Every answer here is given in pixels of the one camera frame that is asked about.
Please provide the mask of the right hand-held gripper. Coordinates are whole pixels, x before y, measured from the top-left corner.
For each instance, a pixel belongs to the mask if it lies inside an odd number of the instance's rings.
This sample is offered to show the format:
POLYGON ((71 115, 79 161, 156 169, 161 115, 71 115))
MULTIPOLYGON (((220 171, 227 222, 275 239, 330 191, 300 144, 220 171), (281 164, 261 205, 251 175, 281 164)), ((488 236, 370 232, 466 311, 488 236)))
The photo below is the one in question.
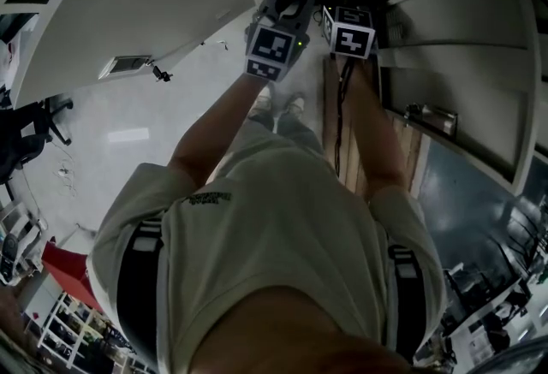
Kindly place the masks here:
POLYGON ((331 53, 363 60, 369 57, 376 36, 369 10, 323 6, 320 14, 322 36, 331 53))

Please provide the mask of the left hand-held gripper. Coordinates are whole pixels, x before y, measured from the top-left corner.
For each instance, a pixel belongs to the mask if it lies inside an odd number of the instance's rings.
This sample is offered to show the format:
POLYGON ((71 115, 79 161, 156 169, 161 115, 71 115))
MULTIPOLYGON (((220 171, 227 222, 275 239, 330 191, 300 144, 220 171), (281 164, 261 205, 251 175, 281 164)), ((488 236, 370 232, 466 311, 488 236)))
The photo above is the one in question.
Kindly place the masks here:
POLYGON ((263 0, 246 29, 245 73, 281 81, 310 42, 315 0, 263 0))

